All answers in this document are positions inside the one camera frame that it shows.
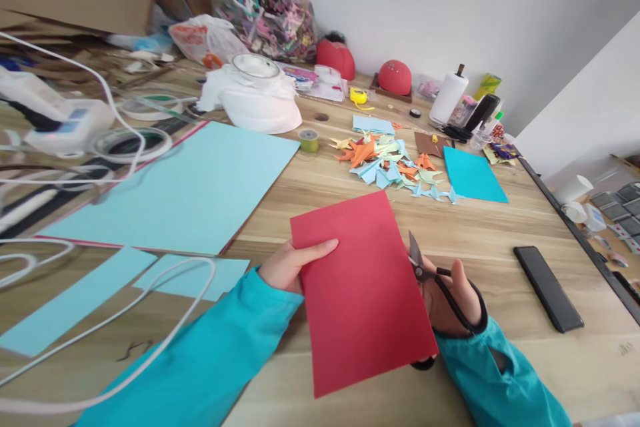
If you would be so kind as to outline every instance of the teal sleeve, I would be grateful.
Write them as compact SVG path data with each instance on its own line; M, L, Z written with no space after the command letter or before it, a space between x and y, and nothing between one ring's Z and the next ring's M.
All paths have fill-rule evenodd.
M271 357L304 297L269 287L255 269L183 328L167 349L78 426L218 426ZM147 352L107 388L118 385Z
M440 354L479 427L571 427L566 411L493 318L472 338L436 334ZM504 354L504 372L492 350Z

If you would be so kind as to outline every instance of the smartphone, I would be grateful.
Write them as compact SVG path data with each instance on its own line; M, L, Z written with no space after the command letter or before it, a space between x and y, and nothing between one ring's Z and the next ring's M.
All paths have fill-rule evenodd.
M518 257L555 329L564 334L569 330L584 327L585 323L540 251L536 247L514 247L513 253Z

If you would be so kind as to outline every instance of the red cardstock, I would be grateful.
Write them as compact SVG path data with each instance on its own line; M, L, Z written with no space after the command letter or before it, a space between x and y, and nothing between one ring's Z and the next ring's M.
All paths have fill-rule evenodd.
M302 270L316 398L438 353L384 191L291 219L293 245L337 238Z

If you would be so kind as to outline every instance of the white wall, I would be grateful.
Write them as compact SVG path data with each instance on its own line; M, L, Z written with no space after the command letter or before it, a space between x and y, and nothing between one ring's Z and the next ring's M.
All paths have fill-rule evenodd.
M436 78L467 65L474 93L503 78L505 126L518 134L640 9L640 0L312 0L324 31L347 36L358 71L391 58Z
M609 154L640 153L640 13L518 135L515 144L550 187L577 173L596 182L615 167ZM607 185L616 188L611 182Z

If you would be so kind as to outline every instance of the hand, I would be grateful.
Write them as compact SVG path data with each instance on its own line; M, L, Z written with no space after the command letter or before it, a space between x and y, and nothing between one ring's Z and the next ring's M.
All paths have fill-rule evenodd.
M435 272L435 265L422 256L425 269ZM465 268L460 259L453 261L451 266L451 277L440 276L444 284L449 288L449 292L460 307L460 311L466 317L471 325L478 325L482 317L480 309L480 299L475 293L473 287L467 280ZM450 337L468 337L470 332L465 329L458 318L453 313L447 298L435 283L434 279L427 280L421 284L422 298L427 306L427 313L431 320L431 325L437 331L442 332Z
M313 247L295 249L289 240L262 264L258 269L258 275L273 288L302 295L299 276L302 267L330 254L337 246L338 239L331 239Z

